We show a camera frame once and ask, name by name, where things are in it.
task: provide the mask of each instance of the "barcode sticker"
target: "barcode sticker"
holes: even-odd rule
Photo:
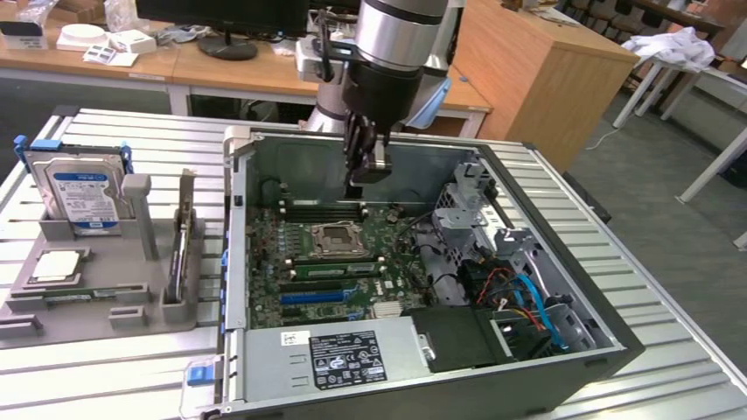
[[[311,336],[313,336],[311,331],[281,332],[281,345],[297,346],[299,344],[309,344],[309,338]]]

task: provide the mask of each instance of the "white cloth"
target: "white cloth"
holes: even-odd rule
[[[707,68],[715,57],[711,44],[697,37],[694,28],[653,37],[631,37],[622,47],[641,57],[639,64],[655,57],[693,73]]]

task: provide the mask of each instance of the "wooden cabinet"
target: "wooden cabinet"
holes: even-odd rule
[[[455,65],[494,108],[478,137],[535,144],[563,172],[637,61],[583,26],[470,0]]]

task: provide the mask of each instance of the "blue hard drive label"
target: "blue hard drive label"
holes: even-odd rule
[[[58,172],[55,189],[70,222],[86,229],[113,228],[118,222],[118,208],[111,198],[113,185],[102,173]]]

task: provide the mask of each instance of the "motherboard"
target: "motherboard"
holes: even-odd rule
[[[398,317],[431,289],[405,208],[254,208],[251,328]]]

